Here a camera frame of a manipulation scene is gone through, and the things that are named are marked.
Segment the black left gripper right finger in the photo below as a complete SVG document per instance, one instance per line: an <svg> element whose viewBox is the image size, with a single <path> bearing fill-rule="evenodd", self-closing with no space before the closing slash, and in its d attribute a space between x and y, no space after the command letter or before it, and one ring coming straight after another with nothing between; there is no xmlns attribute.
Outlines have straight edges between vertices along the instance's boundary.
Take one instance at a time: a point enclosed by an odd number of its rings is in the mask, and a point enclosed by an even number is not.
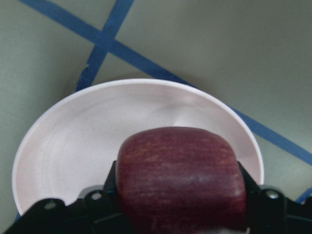
<svg viewBox="0 0 312 234"><path fill-rule="evenodd" d="M240 162L238 166L245 183L248 233L312 232L312 195L302 202L293 201L274 187L257 185Z"/></svg>

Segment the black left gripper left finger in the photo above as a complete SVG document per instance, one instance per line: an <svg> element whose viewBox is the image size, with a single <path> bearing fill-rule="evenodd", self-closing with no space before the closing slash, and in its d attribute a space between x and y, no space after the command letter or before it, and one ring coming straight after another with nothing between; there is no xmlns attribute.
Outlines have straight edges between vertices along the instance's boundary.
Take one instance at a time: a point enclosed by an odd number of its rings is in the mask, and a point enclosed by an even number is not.
<svg viewBox="0 0 312 234"><path fill-rule="evenodd" d="M119 208L113 162L104 186L65 205L46 198L32 205L6 231L7 234L134 234Z"/></svg>

